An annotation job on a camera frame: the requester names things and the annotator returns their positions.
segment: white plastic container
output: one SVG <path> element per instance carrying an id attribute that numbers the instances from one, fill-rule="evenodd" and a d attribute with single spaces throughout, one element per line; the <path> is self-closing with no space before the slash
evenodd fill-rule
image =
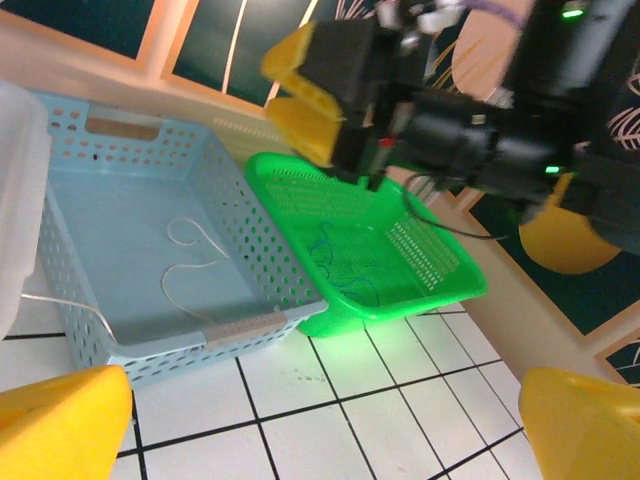
<path id="1" fill-rule="evenodd" d="M 47 118 L 33 94 L 0 80 L 0 339 L 35 264 L 51 149 Z"/>

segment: black cable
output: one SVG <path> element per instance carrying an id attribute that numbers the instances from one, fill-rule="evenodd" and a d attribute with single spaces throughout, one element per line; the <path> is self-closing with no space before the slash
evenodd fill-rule
<path id="1" fill-rule="evenodd" d="M 411 197 L 409 196 L 411 194 L 411 191 L 409 190 L 409 187 L 411 186 L 411 182 L 413 182 L 416 178 L 422 178 L 422 177 L 428 177 L 429 174 L 428 173 L 414 173 L 413 175 L 411 175 L 409 178 L 407 178 L 407 180 L 404 182 L 403 185 L 403 192 L 402 192 L 402 199 L 404 200 L 405 206 L 407 207 L 407 210 L 409 211 L 409 213 L 416 219 L 416 220 L 420 220 L 423 223 L 426 223 L 427 225 L 430 225 L 432 227 L 436 227 L 436 228 L 441 228 L 443 230 L 447 230 L 448 232 L 451 233 L 456 233 L 458 235 L 462 235 L 464 237 L 469 237 L 469 238 L 475 238 L 476 240 L 504 240 L 506 238 L 509 238 L 510 235 L 476 235 L 475 233 L 469 233 L 469 232 L 463 232 L 462 230 L 458 230 L 457 228 L 453 228 L 453 227 L 448 227 L 446 225 L 443 225 L 441 223 L 438 222 L 434 222 L 433 220 L 429 220 L 428 218 L 423 217 L 414 207 L 413 203 L 411 202 Z"/>

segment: blue cable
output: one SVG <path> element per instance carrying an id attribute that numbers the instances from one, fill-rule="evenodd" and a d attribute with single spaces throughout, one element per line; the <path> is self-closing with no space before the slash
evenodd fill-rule
<path id="1" fill-rule="evenodd" d="M 317 250 L 318 248 L 320 248 L 320 247 L 322 247 L 324 245 L 327 246 L 327 248 L 329 249 L 329 260 L 328 260 L 328 262 L 326 262 L 326 264 L 323 264 L 323 263 L 320 263 L 318 261 L 315 261 L 315 260 L 314 261 L 315 261 L 316 266 L 318 268 L 321 268 L 321 269 L 324 270 L 325 279 L 329 280 L 331 278 L 331 271 L 329 270 L 328 266 L 330 266 L 333 263 L 333 260 L 335 259 L 335 256 L 334 256 L 334 253 L 333 253 L 333 247 L 331 245 L 331 242 L 329 242 L 329 234 L 325 230 L 325 226 L 332 227 L 333 225 L 330 222 L 326 222 L 326 221 L 322 222 L 320 224 L 320 230 L 322 231 L 322 233 L 324 235 L 324 238 L 321 238 L 320 240 L 316 241 L 311 246 L 311 248 L 309 248 L 309 254 L 313 255 L 313 252 L 315 250 Z M 355 277 L 352 280 L 350 280 L 349 282 L 344 283 L 344 284 L 334 283 L 334 282 L 332 282 L 330 280 L 329 280 L 329 283 L 332 286 L 334 286 L 336 288 L 339 288 L 340 289 L 340 293 L 342 293 L 343 295 L 345 295 L 345 296 L 355 295 L 357 297 L 360 297 L 360 299 L 361 299 L 360 302 L 361 303 L 364 303 L 364 301 L 366 301 L 366 296 L 363 293 L 354 292 L 354 291 L 351 291 L 351 290 L 344 290 L 345 288 L 353 285 L 354 283 L 356 283 L 358 281 L 365 282 L 365 283 L 369 284 L 369 286 L 371 286 L 371 289 L 373 290 L 373 293 L 376 296 L 376 307 L 380 306 L 380 296 L 378 295 L 378 289 L 376 288 L 374 283 L 371 280 L 369 280 L 368 278 L 366 278 L 366 277 Z"/>

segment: yellow object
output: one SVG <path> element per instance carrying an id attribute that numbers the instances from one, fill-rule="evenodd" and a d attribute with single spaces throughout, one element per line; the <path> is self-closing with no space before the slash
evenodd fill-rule
<path id="1" fill-rule="evenodd" d="M 267 105 L 267 117 L 293 150 L 320 167 L 331 165 L 340 123 L 298 98 L 274 98 Z"/>
<path id="2" fill-rule="evenodd" d="M 545 210 L 520 227 L 520 240 L 527 255 L 539 265 L 557 273 L 579 275 L 611 261 L 620 249 L 602 240 L 585 217 L 556 206 L 571 178 L 563 175 Z"/>
<path id="3" fill-rule="evenodd" d="M 130 416 L 119 366 L 0 393 L 0 479 L 108 479 Z"/>
<path id="4" fill-rule="evenodd" d="M 640 479 L 640 390 L 537 368 L 520 413 L 545 479 Z"/>
<path id="5" fill-rule="evenodd" d="M 309 22 L 271 48 L 262 59 L 260 70 L 320 115 L 339 122 L 343 114 L 335 98 L 297 72 L 304 63 L 315 27 L 315 22 Z"/>

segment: red component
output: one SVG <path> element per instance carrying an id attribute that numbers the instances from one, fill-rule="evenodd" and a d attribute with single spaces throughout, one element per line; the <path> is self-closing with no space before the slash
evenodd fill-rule
<path id="1" fill-rule="evenodd" d="M 391 137 L 381 138 L 378 145 L 382 148 L 391 148 L 396 143 L 395 139 Z"/>

